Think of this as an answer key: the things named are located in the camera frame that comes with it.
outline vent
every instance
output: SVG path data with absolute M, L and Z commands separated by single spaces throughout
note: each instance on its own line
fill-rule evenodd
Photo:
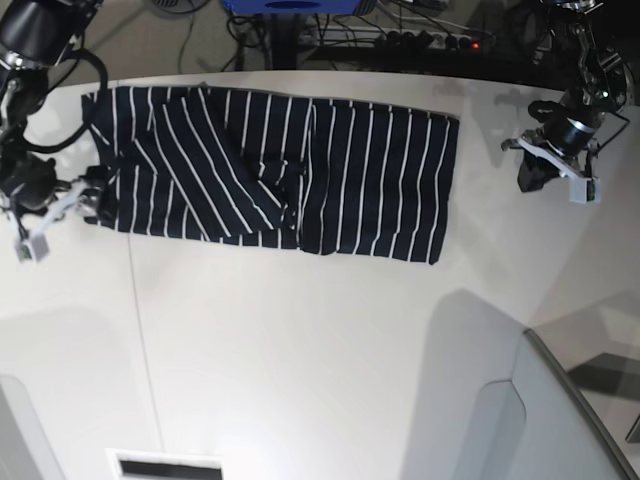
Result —
M 117 480 L 223 480 L 220 462 L 211 457 L 114 450 L 108 453 Z

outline navy striped fabric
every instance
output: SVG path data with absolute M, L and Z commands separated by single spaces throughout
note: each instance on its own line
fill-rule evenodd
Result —
M 91 125 L 120 232 L 438 260 L 459 122 L 211 87 L 119 87 Z M 95 94 L 83 97 L 83 110 Z M 90 223 L 100 223 L 90 219 Z

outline blue object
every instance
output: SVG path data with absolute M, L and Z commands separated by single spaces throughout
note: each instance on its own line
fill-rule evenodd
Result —
M 239 14 L 331 13 L 351 15 L 360 0 L 226 0 L 225 8 Z

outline table surface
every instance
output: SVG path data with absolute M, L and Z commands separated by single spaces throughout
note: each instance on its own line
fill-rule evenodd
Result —
M 50 258 L 18 266 L 0 225 L 0 374 L 27 386 L 69 480 L 111 478 L 105 447 L 218 455 L 232 480 L 409 479 L 416 465 L 450 478 L 475 394 L 509 378 L 524 327 L 541 325 L 566 366 L 640 341 L 639 109 L 596 165 L 603 203 L 585 206 L 560 180 L 520 193 L 516 152 L 500 149 L 535 125 L 532 100 L 558 92 L 309 71 L 114 85 L 201 82 L 459 117 L 444 249 L 430 267 L 128 236 L 68 218 L 51 231 Z M 51 144 L 75 130 L 79 95 L 94 89 L 55 91 L 28 138 Z M 608 119 L 600 138 L 616 128 Z M 97 153 L 87 134 L 56 158 L 73 178 Z M 576 316 L 585 311 L 588 328 Z M 610 416 L 621 441 L 635 418 Z

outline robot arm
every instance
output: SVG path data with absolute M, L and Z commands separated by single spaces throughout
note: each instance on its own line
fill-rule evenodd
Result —
M 518 184 L 523 192 L 542 189 L 561 176 L 570 182 L 571 201 L 600 200 L 600 183 L 592 162 L 602 149 L 595 134 L 607 114 L 617 115 L 628 101 L 628 78 L 613 38 L 603 26 L 603 4 L 596 0 L 546 0 L 550 27 L 564 30 L 562 48 L 575 58 L 571 86 L 559 103 L 533 102 L 529 114 L 542 126 L 518 139 L 506 140 L 503 150 L 522 149 L 524 161 Z M 583 164 L 580 155 L 586 152 Z
M 21 260 L 40 260 L 48 253 L 44 231 L 68 209 L 82 205 L 87 215 L 100 210 L 106 172 L 92 167 L 87 175 L 63 182 L 56 176 L 53 159 L 43 161 L 34 155 L 66 148 L 88 124 L 51 146 L 33 145 L 23 134 L 27 117 L 50 92 L 49 68 L 63 61 L 90 63 L 100 76 L 94 113 L 104 100 L 108 81 L 104 64 L 87 50 L 73 49 L 101 5 L 102 0 L 14 0 L 0 19 L 0 210 L 15 230 Z M 22 225 L 26 214 L 41 219 L 31 232 Z

